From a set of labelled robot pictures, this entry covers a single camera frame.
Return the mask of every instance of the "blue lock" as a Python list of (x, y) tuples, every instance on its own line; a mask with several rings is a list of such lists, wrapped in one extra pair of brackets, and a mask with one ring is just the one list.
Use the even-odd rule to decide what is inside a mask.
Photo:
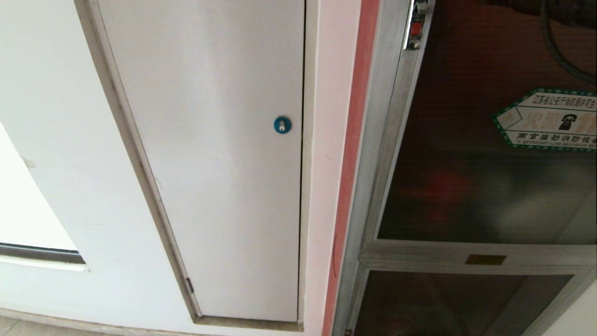
[(290, 132), (292, 127), (293, 124), (287, 117), (280, 116), (273, 122), (273, 128), (280, 134), (286, 134)]

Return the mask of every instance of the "floor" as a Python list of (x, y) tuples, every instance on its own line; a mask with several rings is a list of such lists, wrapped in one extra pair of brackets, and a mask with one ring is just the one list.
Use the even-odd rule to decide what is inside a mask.
[(0, 316), (0, 336), (111, 336)]

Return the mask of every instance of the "door hinge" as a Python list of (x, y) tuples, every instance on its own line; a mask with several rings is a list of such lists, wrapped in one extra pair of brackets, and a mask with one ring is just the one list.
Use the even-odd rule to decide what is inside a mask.
[(408, 10), (407, 33), (404, 37), (404, 50), (418, 50), (423, 39), (423, 25), (425, 16), (430, 13), (428, 0), (411, 0)]
[(189, 278), (186, 278), (186, 279), (184, 280), (184, 282), (187, 284), (187, 289), (189, 290), (189, 292), (190, 292), (191, 294), (194, 294), (194, 293), (195, 293), (195, 290), (193, 289), (193, 284), (190, 282), (190, 279), (189, 279)]

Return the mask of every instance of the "sticker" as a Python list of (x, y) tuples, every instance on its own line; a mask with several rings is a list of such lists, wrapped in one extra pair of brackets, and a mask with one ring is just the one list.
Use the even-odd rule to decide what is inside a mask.
[(514, 148), (597, 149), (593, 92), (538, 88), (496, 114), (493, 121)]

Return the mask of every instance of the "white door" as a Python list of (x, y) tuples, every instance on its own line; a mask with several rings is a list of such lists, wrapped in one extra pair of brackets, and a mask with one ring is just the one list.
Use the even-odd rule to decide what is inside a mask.
[(201, 314), (296, 321), (304, 2), (100, 12)]

